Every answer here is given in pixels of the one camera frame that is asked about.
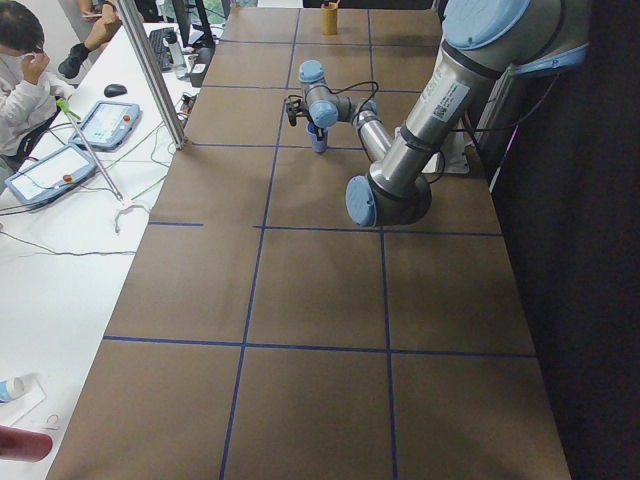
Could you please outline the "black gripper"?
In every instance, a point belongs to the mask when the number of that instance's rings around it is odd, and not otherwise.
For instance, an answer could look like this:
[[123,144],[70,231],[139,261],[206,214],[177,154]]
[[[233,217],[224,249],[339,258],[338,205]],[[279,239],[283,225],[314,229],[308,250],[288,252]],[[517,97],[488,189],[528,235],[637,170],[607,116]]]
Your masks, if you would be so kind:
[[[307,122],[311,121],[308,105],[300,96],[287,96],[284,101],[285,113],[290,126],[296,126],[299,118],[304,118]],[[325,130],[316,128],[316,138],[318,140],[325,139]]]

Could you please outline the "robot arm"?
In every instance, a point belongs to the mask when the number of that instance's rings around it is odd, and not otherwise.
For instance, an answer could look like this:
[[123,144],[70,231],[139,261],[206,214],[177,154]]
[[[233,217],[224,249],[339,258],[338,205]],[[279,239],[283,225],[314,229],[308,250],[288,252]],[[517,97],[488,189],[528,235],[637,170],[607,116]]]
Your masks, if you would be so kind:
[[579,65],[591,12],[589,1],[450,1],[440,59],[396,135],[385,130],[372,99],[332,91],[317,60],[299,68],[301,96],[285,101],[289,122],[306,118],[318,140],[338,122],[352,124],[371,165],[347,184],[349,217],[362,227],[413,224],[431,205],[423,170],[471,103],[507,70],[550,75]]

